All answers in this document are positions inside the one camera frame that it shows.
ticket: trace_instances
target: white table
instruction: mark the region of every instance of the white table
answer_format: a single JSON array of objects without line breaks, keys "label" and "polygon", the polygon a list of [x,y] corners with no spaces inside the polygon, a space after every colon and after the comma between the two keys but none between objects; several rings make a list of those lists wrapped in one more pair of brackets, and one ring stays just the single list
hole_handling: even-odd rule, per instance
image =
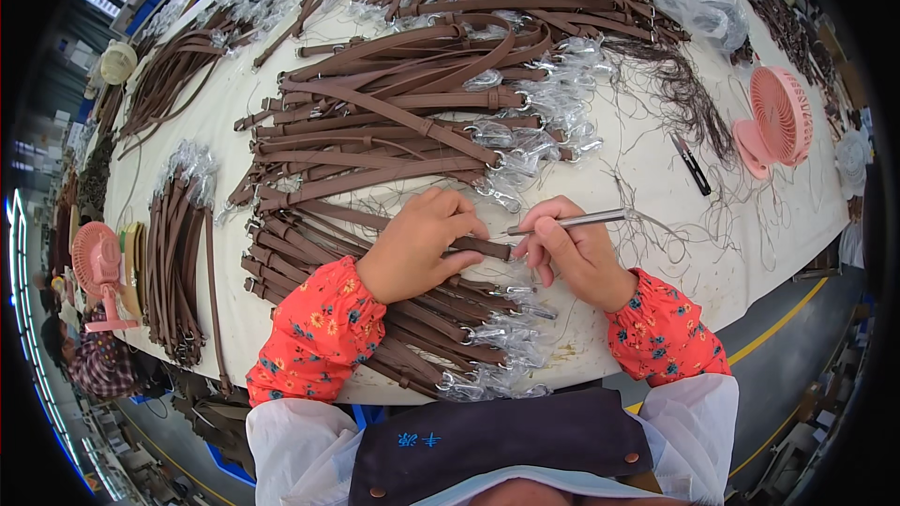
[{"label": "white table", "polygon": [[[198,2],[165,37],[173,35],[211,1]],[[293,22],[293,16],[287,17],[267,40],[246,47],[235,59],[220,62],[193,105],[163,125],[140,152],[131,152],[117,162],[115,157],[122,146],[117,147],[106,195],[107,223],[116,224],[134,180],[137,181],[129,201],[133,214],[130,220],[149,221],[147,204],[158,170],[184,138],[208,143],[219,160],[216,192],[216,207],[219,208],[252,159],[248,151],[249,134],[233,132],[233,122],[258,111],[261,98],[276,95],[277,73],[321,59],[295,59],[294,48],[377,34],[375,26],[357,23],[343,13],[348,1],[344,0],[328,15],[314,15],[307,23],[300,43],[287,41],[258,73],[252,73],[253,59]],[[789,68],[785,54],[772,42],[759,17],[753,14],[749,5],[746,9],[750,19],[750,40],[762,62]],[[747,100],[733,77],[730,63],[701,44],[691,43],[685,47],[726,122],[730,124],[735,118],[747,118]],[[182,99],[192,93],[200,79],[195,78],[186,87]],[[634,88],[646,79],[632,78],[628,82]],[[615,102],[611,87],[601,86],[591,102],[591,116],[606,140],[602,152],[574,167],[556,163],[546,168],[540,184],[525,193],[525,201],[531,206],[547,197],[564,194],[587,211],[619,208],[623,202],[610,174],[611,169],[617,168],[623,182],[632,188],[629,197],[634,198],[636,209],[672,229],[688,232],[692,241],[687,253],[681,246],[670,245],[667,255],[659,247],[649,244],[646,236],[613,232],[622,263],[641,266],[681,288],[696,304],[703,306],[704,322],[717,331],[743,316],[753,301],[801,269],[848,223],[846,204],[840,196],[838,175],[833,165],[833,147],[823,103],[817,90],[809,92],[816,136],[807,162],[795,170],[778,167],[776,177],[767,184],[752,180],[741,166],[727,171],[712,152],[699,147],[694,149],[694,155],[714,190],[712,196],[702,197],[684,163],[678,160],[669,137],[658,129],[659,119],[642,107],[642,102],[655,106],[653,100],[647,94],[636,93],[637,99],[619,94]],[[393,190],[399,186],[403,192],[411,192],[417,186],[433,181],[406,180],[390,187],[366,188],[338,197],[337,201],[366,199],[396,212],[400,204]],[[478,212],[493,234],[518,221],[516,216],[501,208],[484,203],[479,203]],[[231,380],[240,386],[245,385],[244,374],[254,365],[259,349],[271,332],[270,304],[248,294],[243,287],[247,273],[240,267],[240,253],[250,243],[244,233],[248,218],[249,211],[244,211],[213,234],[223,354]],[[650,225],[646,228],[662,238],[662,230]],[[705,229],[712,230],[712,240]],[[203,237],[200,242],[197,305],[202,329],[211,334]],[[466,275],[496,278],[506,272],[506,265],[490,261]],[[546,328],[555,335],[557,342],[549,365],[534,374],[535,382],[567,387],[619,371],[607,351],[608,323],[601,313],[576,302],[562,282],[541,291],[539,296],[547,305],[558,309],[560,315],[556,322],[547,322]],[[150,343],[147,327],[117,335],[129,344],[165,359],[163,348]],[[202,362],[195,372],[218,377],[211,341],[203,349]],[[371,369],[360,367],[346,383],[338,401],[413,404],[427,400],[397,387]]]}]

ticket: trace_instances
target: pink fan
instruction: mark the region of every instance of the pink fan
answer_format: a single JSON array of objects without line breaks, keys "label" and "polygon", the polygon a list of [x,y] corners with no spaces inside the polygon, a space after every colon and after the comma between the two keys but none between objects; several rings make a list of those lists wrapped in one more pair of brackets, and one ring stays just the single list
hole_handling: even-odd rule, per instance
[{"label": "pink fan", "polygon": [[87,332],[118,331],[138,326],[136,320],[119,320],[115,296],[119,290],[121,250],[115,233],[96,221],[85,224],[72,241],[72,269],[84,291],[103,298],[106,321],[88,322]]},{"label": "pink fan", "polygon": [[803,85],[781,67],[757,67],[750,76],[753,119],[732,126],[738,152],[755,178],[769,176],[772,163],[796,166],[813,142],[813,111]]}]

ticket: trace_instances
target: orange sleeve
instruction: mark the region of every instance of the orange sleeve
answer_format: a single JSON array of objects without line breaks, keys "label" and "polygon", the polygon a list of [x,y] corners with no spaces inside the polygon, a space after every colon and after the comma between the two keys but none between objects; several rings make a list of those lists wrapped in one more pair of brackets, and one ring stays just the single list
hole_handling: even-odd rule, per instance
[{"label": "orange sleeve", "polygon": [[250,404],[331,402],[384,337],[377,303],[349,257],[321,266],[272,312],[272,335],[247,373]]},{"label": "orange sleeve", "polygon": [[609,319],[609,351],[633,379],[657,387],[702,373],[731,375],[725,349],[700,322],[700,305],[640,268],[637,291]]}]

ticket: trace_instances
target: woman's right hand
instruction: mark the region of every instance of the woman's right hand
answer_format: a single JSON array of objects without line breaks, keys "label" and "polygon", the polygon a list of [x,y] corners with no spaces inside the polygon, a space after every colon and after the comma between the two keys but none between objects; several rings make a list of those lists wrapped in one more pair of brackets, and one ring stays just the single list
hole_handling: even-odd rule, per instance
[{"label": "woman's right hand", "polygon": [[527,254],[527,266],[537,271],[544,287],[554,283],[552,261],[577,298],[614,313],[635,296],[637,276],[618,265],[605,224],[584,224],[567,231],[556,222],[584,213],[565,196],[542,201],[519,224],[520,229],[534,232],[522,239],[512,255]]}]

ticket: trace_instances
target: hand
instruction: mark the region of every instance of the hand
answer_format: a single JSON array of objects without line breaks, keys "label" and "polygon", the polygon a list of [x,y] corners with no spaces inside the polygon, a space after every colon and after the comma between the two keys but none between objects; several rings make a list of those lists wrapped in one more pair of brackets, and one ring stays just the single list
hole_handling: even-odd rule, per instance
[{"label": "hand", "polygon": [[534,233],[522,239],[512,255],[520,258],[527,253],[525,264],[537,270],[544,287],[554,283],[552,260],[577,298],[614,313],[635,295],[637,277],[618,265],[605,224],[579,225],[567,231],[556,222],[583,215],[584,210],[568,197],[542,201],[519,224],[520,229],[534,229]]},{"label": "hand", "polygon": [[356,273],[379,303],[414,298],[484,260],[475,251],[442,258],[452,242],[470,233],[479,239],[489,237],[472,202],[455,190],[430,187],[411,197],[390,220],[356,263]]}]

